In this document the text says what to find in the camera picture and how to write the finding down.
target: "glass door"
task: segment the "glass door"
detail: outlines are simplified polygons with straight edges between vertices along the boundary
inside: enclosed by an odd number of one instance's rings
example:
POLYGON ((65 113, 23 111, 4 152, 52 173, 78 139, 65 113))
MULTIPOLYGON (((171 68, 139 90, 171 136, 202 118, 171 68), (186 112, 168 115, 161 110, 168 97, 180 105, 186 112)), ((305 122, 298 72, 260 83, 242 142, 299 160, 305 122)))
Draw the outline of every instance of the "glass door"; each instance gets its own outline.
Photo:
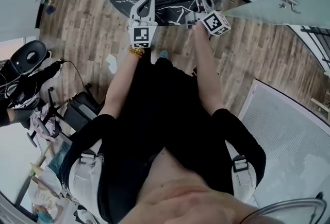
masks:
POLYGON ((330 29, 330 0, 259 0, 225 11, 224 15, 330 29))

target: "wooden floor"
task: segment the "wooden floor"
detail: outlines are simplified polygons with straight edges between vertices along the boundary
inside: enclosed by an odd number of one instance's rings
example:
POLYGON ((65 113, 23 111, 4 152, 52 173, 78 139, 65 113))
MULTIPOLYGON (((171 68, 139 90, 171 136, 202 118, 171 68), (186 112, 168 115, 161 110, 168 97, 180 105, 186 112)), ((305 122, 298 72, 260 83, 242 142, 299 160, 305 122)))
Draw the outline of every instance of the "wooden floor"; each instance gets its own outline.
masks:
MULTIPOLYGON (((43 12, 41 41, 53 52, 54 58, 71 60, 85 83, 101 102, 112 80, 105 61, 109 53, 120 64, 129 46, 127 17, 108 0, 52 0, 56 11, 43 12)), ((222 0, 226 10, 242 5, 240 0, 222 0)), ((311 97, 323 102, 329 79, 304 44, 285 26, 272 26, 237 18, 228 18, 230 32, 212 37, 214 62, 228 109, 238 115, 252 81, 257 78, 292 97, 311 111, 317 107, 311 97)), ((185 26, 158 27, 153 40, 153 58, 167 49, 173 64, 191 74, 195 67, 193 35, 185 26)), ((47 82, 41 91, 53 85, 57 100, 65 102, 82 91, 77 72, 69 63, 61 75, 47 82)))

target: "beaded bracelet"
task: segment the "beaded bracelet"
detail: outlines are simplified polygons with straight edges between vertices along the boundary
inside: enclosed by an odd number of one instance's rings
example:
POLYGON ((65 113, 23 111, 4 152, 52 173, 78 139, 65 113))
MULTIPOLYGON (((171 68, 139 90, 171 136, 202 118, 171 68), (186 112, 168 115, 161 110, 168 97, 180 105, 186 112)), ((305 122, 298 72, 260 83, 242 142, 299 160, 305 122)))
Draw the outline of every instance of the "beaded bracelet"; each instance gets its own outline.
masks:
POLYGON ((135 54, 139 58, 141 58, 145 53, 144 48, 140 48, 140 47, 133 48, 132 46, 129 47, 128 52, 135 54))

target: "blue shoe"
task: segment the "blue shoe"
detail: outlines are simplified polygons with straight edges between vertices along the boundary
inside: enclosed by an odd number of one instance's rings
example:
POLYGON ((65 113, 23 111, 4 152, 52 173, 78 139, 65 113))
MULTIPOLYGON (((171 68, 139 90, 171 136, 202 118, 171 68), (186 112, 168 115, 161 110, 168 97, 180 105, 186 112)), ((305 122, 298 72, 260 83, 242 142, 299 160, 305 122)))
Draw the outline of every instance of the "blue shoe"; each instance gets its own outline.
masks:
POLYGON ((167 52, 167 50, 162 50, 160 51, 158 58, 166 58, 167 60, 169 59, 169 53, 167 52))

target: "white marker cube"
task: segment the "white marker cube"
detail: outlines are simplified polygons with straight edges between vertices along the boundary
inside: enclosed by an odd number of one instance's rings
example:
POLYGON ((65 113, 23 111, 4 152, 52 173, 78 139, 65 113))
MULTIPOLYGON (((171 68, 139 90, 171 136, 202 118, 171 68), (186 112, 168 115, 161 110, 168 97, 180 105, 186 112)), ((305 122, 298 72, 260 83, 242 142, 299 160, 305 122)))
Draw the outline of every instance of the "white marker cube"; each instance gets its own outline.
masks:
POLYGON ((212 11, 206 15, 202 22, 208 32, 213 36, 220 36, 231 29, 226 17, 221 11, 212 11))

